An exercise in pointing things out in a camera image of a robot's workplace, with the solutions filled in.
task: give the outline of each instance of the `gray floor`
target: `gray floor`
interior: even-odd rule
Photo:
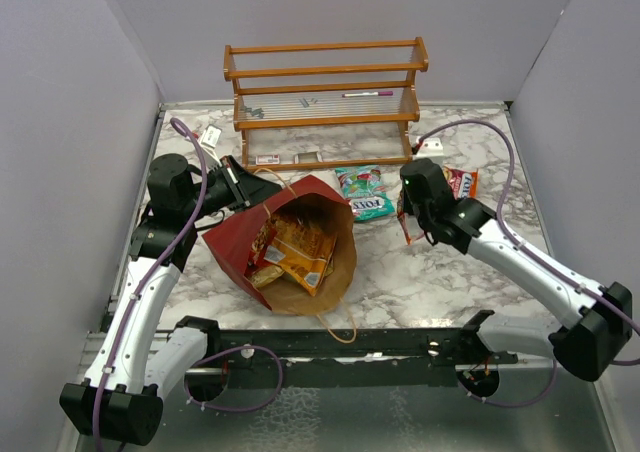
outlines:
[[[503,370],[495,398],[530,398],[548,377],[544,369]],[[224,399],[248,405],[263,398],[256,394]],[[426,386],[286,389],[268,408],[245,415],[201,412],[185,398],[176,387],[151,444],[125,451],[614,451],[593,386],[564,372],[546,400],[516,410],[476,403],[457,388]],[[78,452],[93,450],[91,438],[81,439]]]

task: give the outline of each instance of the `marble table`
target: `marble table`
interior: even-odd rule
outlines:
[[[180,118],[197,132],[204,131],[210,124],[222,129],[218,154],[240,157],[240,136],[233,129],[233,112],[225,107],[167,111],[156,155],[176,152],[197,164],[190,142],[177,135],[169,124],[171,117]],[[500,107],[425,107],[421,110],[420,121],[411,123],[411,140],[461,118],[490,121],[511,136],[505,111]],[[401,145],[395,127],[395,124],[367,124],[257,131],[251,138],[251,153],[278,153],[283,161],[290,161],[297,152],[317,150],[319,144],[325,144],[322,146],[325,160],[397,156],[401,154]],[[495,207],[506,179],[508,162],[501,139],[489,129],[475,125],[449,129],[440,137],[445,147],[444,164],[467,170],[479,169],[478,199]],[[398,170],[399,166],[382,168],[394,203],[401,188]],[[306,173],[282,175],[287,180],[296,180]],[[338,187],[333,170],[312,173]],[[526,240],[546,250],[519,163],[504,215]],[[345,301],[350,304],[360,328],[460,326],[475,312],[487,308],[519,316],[547,315],[537,301],[509,279],[452,247],[442,244],[432,247],[425,240],[407,246],[395,215],[356,224],[353,232],[358,266]],[[159,328],[172,329],[185,315],[216,319],[225,329],[322,327],[315,317],[275,315],[252,299],[222,272],[200,238],[169,297]],[[344,312],[339,309],[325,318],[331,327],[349,327]]]

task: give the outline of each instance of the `bag handle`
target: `bag handle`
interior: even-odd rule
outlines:
[[[293,187],[291,187],[291,185],[289,185],[289,183],[288,183],[286,180],[284,180],[284,179],[282,178],[282,176],[281,176],[279,173],[274,172],[274,171],[273,171],[273,170],[271,170],[271,169],[267,169],[266,167],[261,167],[261,168],[259,168],[258,170],[254,171],[254,172],[253,172],[253,174],[255,175],[255,174],[258,174],[259,172],[268,172],[269,174],[273,174],[273,175],[275,175],[278,179],[280,179],[280,182],[282,182],[282,183],[284,184],[284,186],[285,186],[287,189],[289,189],[289,191],[291,192],[291,194],[293,194],[293,196],[294,196],[296,199],[298,198],[298,194],[296,194],[296,191],[295,191],[295,190],[293,190]],[[267,207],[267,204],[265,204],[265,203],[263,202],[263,203],[262,203],[262,206],[264,207],[264,210],[266,210],[266,211],[267,211],[267,216],[269,216],[269,218],[271,218],[271,211],[270,211],[270,210],[269,210],[269,208]]]
[[[318,315],[316,315],[316,317],[318,318],[320,323],[324,326],[324,328],[327,329],[327,332],[329,332],[331,337],[336,339],[341,344],[352,344],[353,342],[355,342],[356,337],[358,336],[358,326],[356,325],[356,320],[353,318],[353,314],[351,313],[351,310],[349,309],[349,306],[347,304],[345,304],[342,299],[340,299],[340,303],[344,307],[344,310],[347,312],[347,316],[349,317],[349,322],[351,322],[351,326],[353,327],[353,335],[351,336],[350,339],[342,339],[342,338],[338,337],[335,334],[335,332],[333,330],[331,330],[331,328],[329,327],[329,324],[327,324],[324,321],[324,319],[322,318],[321,315],[318,314]]]

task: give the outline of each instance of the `teal snack bag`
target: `teal snack bag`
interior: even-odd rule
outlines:
[[[394,212],[393,203],[387,198],[382,174],[377,165],[339,167],[336,175],[342,195],[351,204],[356,222],[383,217]]]

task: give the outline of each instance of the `purple marker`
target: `purple marker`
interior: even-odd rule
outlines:
[[[393,95],[393,90],[381,90],[379,92],[354,92],[352,94],[342,94],[343,97],[378,97]]]

